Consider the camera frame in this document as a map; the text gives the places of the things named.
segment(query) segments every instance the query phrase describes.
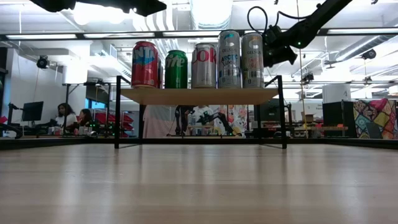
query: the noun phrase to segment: camera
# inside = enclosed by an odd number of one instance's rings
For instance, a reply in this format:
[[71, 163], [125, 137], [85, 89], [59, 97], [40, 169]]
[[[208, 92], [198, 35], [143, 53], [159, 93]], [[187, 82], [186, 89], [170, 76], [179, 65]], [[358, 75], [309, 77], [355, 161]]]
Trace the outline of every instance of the camera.
[[50, 62], [49, 62], [48, 58], [49, 58], [49, 56], [41, 55], [36, 63], [37, 67], [41, 68], [41, 69], [49, 68]]

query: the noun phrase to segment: ceiling light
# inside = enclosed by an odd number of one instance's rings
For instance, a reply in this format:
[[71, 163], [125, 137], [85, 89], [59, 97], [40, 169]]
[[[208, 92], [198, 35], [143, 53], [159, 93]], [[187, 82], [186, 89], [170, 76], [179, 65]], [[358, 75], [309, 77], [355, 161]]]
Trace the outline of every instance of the ceiling light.
[[218, 38], [210, 37], [210, 38], [197, 38], [197, 39], [188, 39], [188, 43], [217, 43]]
[[10, 40], [34, 40], [34, 39], [76, 39], [75, 34], [21, 34], [21, 35], [6, 35]]
[[330, 29], [328, 34], [395, 34], [398, 28], [367, 28], [367, 29]]
[[135, 33], [127, 33], [127, 34], [117, 34], [117, 33], [107, 33], [107, 34], [83, 34], [86, 38], [92, 39], [101, 39], [101, 38], [149, 38], [155, 37], [153, 32], [135, 32]]
[[112, 24], [119, 24], [127, 18], [127, 14], [123, 13], [121, 9], [81, 2], [76, 3], [72, 13], [75, 22], [81, 26], [91, 21], [108, 21]]
[[218, 37], [221, 31], [180, 31], [180, 32], [164, 32], [165, 37], [204, 37], [204, 36], [215, 36]]

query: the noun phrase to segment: wooden shelf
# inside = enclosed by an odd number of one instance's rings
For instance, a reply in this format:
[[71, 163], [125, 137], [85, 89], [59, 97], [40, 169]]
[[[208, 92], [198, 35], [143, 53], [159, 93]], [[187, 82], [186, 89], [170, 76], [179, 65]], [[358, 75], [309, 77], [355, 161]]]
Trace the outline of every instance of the wooden shelf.
[[278, 95], [276, 89], [122, 89], [141, 105], [260, 105]]

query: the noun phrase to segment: person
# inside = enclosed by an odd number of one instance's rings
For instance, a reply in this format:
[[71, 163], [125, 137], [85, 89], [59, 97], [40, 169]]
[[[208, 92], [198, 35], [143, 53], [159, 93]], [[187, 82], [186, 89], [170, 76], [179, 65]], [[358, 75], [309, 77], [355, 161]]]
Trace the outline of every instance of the person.
[[87, 126], [93, 120], [91, 115], [91, 111], [89, 109], [82, 109], [79, 114], [79, 125], [80, 126]]
[[73, 109], [70, 107], [69, 104], [66, 103], [61, 103], [60, 105], [58, 105], [58, 116], [55, 118], [55, 121], [59, 126], [63, 127], [65, 114], [67, 117], [67, 127], [73, 126], [73, 124], [77, 122], [77, 118]]

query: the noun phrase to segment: cardboard box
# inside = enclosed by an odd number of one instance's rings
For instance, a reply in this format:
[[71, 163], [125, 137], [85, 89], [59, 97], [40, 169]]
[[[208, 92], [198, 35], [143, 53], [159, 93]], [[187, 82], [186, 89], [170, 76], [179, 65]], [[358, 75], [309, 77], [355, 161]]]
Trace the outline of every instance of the cardboard box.
[[[304, 122], [304, 112], [301, 112], [301, 117]], [[307, 120], [307, 123], [313, 122], [313, 114], [306, 114], [305, 119]]]

